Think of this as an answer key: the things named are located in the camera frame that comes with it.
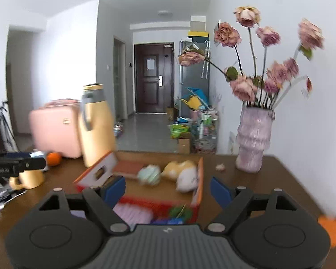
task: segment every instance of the hallway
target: hallway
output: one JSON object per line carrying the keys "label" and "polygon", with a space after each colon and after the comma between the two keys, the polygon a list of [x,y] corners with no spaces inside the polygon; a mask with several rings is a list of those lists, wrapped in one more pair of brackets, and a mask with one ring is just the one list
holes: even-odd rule
{"label": "hallway", "polygon": [[116,139],[117,150],[177,153],[176,139],[170,138],[165,114],[134,114],[123,122],[124,131]]}

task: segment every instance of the refrigerator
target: refrigerator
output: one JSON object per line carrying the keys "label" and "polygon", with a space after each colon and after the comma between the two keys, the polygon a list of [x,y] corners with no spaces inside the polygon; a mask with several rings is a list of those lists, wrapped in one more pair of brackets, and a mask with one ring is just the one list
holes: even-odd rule
{"label": "refrigerator", "polygon": [[[202,39],[202,37],[198,37],[199,42],[194,41],[196,46],[198,46],[200,49],[205,50],[207,47],[207,44],[204,43],[204,40],[209,41],[208,37],[205,37]],[[180,53],[182,53],[183,49],[191,44],[191,42],[182,40],[180,42]],[[199,64],[194,64],[189,67],[182,67],[180,66],[180,96],[181,98],[189,100],[189,95],[191,94],[186,88],[192,87],[192,88],[199,88],[203,91],[205,96],[209,98],[209,80],[210,80],[210,67],[208,66],[208,63],[206,62],[205,70],[202,78],[202,71],[203,71],[203,65],[204,62],[201,62]],[[181,100],[179,101],[179,116],[183,118],[191,118],[191,113],[189,107],[183,103]]]}

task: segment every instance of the vase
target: vase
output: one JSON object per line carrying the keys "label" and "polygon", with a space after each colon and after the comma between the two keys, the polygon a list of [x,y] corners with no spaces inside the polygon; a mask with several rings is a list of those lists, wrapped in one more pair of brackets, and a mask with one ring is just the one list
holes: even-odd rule
{"label": "vase", "polygon": [[261,169],[264,150],[270,147],[274,111],[258,107],[241,108],[237,142],[240,144],[236,167],[244,172],[257,173]]}

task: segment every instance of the brown wooden table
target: brown wooden table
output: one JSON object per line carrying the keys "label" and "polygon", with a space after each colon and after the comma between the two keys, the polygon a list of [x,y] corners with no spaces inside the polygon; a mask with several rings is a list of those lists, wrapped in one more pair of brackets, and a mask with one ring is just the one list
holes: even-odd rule
{"label": "brown wooden table", "polygon": [[[162,157],[164,154],[157,153],[156,156]],[[195,154],[189,156],[199,157],[199,155]],[[204,155],[203,157],[204,192],[198,217],[198,223],[202,227],[205,227],[210,220],[221,211],[219,205],[211,197],[209,192],[209,182],[212,176],[218,177],[231,187],[246,186],[256,193],[269,193],[274,188],[282,188],[314,217],[317,218],[321,215],[321,210],[311,197],[289,171],[274,157],[264,157],[262,169],[258,174],[247,174],[238,171],[234,166],[236,159],[234,156]],[[223,173],[215,171],[215,166],[220,163],[224,163],[226,166],[226,171]],[[76,193],[72,182],[82,174],[85,169],[81,158],[76,160],[64,159],[60,166],[46,172],[45,183],[27,191],[26,194],[17,197],[7,204],[0,218],[0,269],[12,269],[4,248],[4,238],[12,226],[51,189],[62,187],[66,193]],[[331,250],[323,268],[336,269],[336,248]]]}

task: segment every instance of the brown notebook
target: brown notebook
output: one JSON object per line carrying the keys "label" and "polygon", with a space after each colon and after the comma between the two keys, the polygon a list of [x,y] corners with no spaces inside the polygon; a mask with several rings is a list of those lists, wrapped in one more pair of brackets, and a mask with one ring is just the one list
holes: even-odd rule
{"label": "brown notebook", "polygon": [[112,169],[112,173],[127,178],[137,178],[138,172],[145,166],[147,165],[138,162],[119,161]]}

